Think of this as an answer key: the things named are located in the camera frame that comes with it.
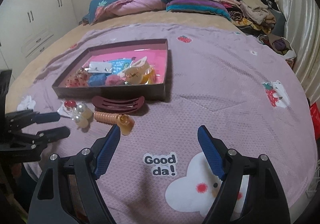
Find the pearl claw hair clip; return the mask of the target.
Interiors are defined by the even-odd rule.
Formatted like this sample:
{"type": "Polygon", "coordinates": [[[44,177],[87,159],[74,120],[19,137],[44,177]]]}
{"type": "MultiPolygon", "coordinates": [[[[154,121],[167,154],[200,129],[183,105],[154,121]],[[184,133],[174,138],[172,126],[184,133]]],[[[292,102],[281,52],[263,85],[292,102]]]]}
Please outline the pearl claw hair clip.
{"type": "Polygon", "coordinates": [[[72,121],[80,129],[85,129],[89,126],[89,120],[93,117],[93,111],[84,103],[79,103],[72,110],[72,121]]]}

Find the white stud earring card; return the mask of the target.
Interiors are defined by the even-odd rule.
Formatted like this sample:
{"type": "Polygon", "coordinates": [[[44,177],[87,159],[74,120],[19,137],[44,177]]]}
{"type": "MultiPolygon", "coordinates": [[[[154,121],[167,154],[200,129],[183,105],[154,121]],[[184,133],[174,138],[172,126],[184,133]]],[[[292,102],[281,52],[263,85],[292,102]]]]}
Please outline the white stud earring card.
{"type": "Polygon", "coordinates": [[[88,73],[112,73],[112,64],[106,61],[91,61],[87,68],[88,73]]]}

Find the red strawberry earrings card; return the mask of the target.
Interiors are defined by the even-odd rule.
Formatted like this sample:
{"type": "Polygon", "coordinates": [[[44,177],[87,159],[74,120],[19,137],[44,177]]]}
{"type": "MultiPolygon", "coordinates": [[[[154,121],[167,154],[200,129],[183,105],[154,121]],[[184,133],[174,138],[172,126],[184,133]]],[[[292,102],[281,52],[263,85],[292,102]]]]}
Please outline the red strawberry earrings card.
{"type": "Polygon", "coordinates": [[[57,113],[61,117],[72,118],[76,115],[77,104],[74,100],[65,100],[58,108],[57,113]]]}

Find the tan bed sheet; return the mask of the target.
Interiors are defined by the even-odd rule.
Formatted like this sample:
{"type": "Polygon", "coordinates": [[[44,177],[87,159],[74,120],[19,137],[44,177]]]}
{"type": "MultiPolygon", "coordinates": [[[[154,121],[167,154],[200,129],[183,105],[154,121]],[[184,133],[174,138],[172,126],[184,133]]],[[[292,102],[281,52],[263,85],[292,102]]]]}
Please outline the tan bed sheet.
{"type": "Polygon", "coordinates": [[[41,73],[42,69],[53,58],[62,54],[69,47],[79,42],[80,39],[88,31],[145,23],[165,23],[198,27],[216,27],[223,30],[240,32],[240,30],[230,21],[218,15],[178,12],[172,13],[166,11],[144,12],[140,14],[126,15],[123,17],[105,20],[92,26],[80,25],[72,29],[62,38],[58,39],[56,42],[50,45],[46,50],[44,50],[42,54],[40,54],[37,58],[35,58],[33,61],[31,61],[31,63],[27,65],[27,67],[17,77],[17,79],[14,80],[9,88],[9,92],[6,97],[5,111],[15,111],[24,93],[32,85],[33,81],[41,73]]]}

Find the maroon banana hair clip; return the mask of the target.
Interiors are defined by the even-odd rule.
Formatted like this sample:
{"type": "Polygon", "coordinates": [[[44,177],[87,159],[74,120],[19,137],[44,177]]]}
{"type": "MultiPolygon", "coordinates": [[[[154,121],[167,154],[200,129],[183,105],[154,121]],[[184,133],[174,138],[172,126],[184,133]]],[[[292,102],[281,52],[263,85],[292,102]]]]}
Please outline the maroon banana hair clip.
{"type": "Polygon", "coordinates": [[[107,99],[101,96],[92,98],[96,111],[120,114],[136,112],[142,108],[144,102],[143,96],[129,100],[107,99]]]}

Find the blue fabric hair accessory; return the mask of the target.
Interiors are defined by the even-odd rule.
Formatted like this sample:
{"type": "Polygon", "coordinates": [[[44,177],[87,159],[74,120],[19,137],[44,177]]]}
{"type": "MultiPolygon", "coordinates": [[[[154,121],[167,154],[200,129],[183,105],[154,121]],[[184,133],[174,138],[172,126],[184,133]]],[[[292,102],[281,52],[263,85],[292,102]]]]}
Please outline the blue fabric hair accessory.
{"type": "Polygon", "coordinates": [[[89,80],[87,81],[87,84],[90,87],[104,86],[106,78],[107,75],[104,73],[93,74],[90,76],[89,80]]]}

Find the blue printed card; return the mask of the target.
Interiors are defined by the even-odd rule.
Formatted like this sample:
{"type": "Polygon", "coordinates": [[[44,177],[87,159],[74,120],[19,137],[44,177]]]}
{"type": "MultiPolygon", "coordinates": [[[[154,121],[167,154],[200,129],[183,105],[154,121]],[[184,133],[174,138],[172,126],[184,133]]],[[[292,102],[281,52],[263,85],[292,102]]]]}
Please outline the blue printed card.
{"type": "Polygon", "coordinates": [[[118,74],[127,67],[129,67],[132,63],[131,58],[121,58],[115,60],[109,60],[107,63],[111,64],[111,74],[118,74]]]}

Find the cream claw hair clip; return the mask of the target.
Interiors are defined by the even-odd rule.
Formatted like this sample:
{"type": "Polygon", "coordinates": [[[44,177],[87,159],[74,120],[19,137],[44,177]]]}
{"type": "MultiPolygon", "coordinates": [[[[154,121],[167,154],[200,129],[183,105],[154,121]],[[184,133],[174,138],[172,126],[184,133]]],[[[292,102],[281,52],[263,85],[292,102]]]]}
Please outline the cream claw hair clip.
{"type": "Polygon", "coordinates": [[[132,63],[129,67],[123,69],[117,75],[129,84],[137,85],[142,82],[144,73],[149,67],[148,58],[144,56],[140,60],[132,63]]]}

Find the dark shallow box pink inside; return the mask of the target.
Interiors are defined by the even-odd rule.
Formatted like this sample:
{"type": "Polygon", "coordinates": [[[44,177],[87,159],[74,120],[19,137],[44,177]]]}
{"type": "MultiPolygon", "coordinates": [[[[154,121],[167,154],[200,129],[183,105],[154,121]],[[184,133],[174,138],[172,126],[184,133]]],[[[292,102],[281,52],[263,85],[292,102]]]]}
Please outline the dark shallow box pink inside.
{"type": "Polygon", "coordinates": [[[61,73],[57,97],[165,100],[167,39],[146,39],[89,47],[61,73]]]}

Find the white wardrobe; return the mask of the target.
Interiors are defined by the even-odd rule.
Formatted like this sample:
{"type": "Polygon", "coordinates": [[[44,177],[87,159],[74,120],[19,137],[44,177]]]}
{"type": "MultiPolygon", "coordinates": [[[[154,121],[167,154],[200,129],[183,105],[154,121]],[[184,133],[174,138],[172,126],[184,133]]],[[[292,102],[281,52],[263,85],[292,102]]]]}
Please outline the white wardrobe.
{"type": "Polygon", "coordinates": [[[16,79],[31,61],[76,26],[71,0],[3,0],[1,59],[16,79]]]}

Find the yellow translucent hair clip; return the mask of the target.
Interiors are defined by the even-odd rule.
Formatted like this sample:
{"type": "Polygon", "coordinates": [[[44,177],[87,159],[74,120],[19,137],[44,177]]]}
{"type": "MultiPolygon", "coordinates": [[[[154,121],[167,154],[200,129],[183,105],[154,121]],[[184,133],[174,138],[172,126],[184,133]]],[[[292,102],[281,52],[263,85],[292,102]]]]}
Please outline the yellow translucent hair clip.
{"type": "Polygon", "coordinates": [[[156,71],[153,66],[149,66],[149,68],[144,72],[142,81],[140,84],[149,85],[155,84],[156,82],[156,71]]]}

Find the bag of clothes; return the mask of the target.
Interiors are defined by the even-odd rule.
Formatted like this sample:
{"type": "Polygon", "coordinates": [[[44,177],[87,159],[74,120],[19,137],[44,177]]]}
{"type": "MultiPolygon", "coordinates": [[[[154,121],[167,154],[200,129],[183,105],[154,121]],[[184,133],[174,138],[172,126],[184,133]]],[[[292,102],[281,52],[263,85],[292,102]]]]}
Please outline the bag of clothes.
{"type": "Polygon", "coordinates": [[[287,41],[284,37],[274,34],[261,34],[258,36],[258,40],[262,44],[267,45],[269,48],[274,50],[276,54],[280,55],[287,62],[289,67],[293,68],[296,59],[296,52],[291,47],[289,41],[287,41]]]}

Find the pile of folded clothes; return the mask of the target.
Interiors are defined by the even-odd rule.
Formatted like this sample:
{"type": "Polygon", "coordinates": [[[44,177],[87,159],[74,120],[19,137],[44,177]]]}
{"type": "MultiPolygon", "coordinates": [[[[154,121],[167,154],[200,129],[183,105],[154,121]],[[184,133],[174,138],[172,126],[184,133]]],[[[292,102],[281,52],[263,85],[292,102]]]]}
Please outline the pile of folded clothes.
{"type": "Polygon", "coordinates": [[[216,0],[228,11],[231,22],[246,35],[284,36],[286,19],[275,0],[216,0]]]}

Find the striped purple teal pillow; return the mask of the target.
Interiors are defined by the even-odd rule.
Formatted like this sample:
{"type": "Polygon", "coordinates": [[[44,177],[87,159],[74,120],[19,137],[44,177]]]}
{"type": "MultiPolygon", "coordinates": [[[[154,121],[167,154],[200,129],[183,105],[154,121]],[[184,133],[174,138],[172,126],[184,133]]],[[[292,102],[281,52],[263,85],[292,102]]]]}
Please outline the striped purple teal pillow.
{"type": "Polygon", "coordinates": [[[215,0],[172,0],[167,4],[166,11],[218,15],[231,21],[227,9],[215,0]]]}

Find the cream satin curtain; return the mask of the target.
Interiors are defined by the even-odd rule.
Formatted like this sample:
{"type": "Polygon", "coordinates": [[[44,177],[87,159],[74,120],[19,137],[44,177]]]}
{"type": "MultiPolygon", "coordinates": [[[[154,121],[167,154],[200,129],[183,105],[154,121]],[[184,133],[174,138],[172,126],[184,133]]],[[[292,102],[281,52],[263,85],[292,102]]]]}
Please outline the cream satin curtain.
{"type": "Polygon", "coordinates": [[[306,96],[319,101],[319,7],[316,0],[278,0],[285,38],[296,52],[293,70],[306,96]]]}

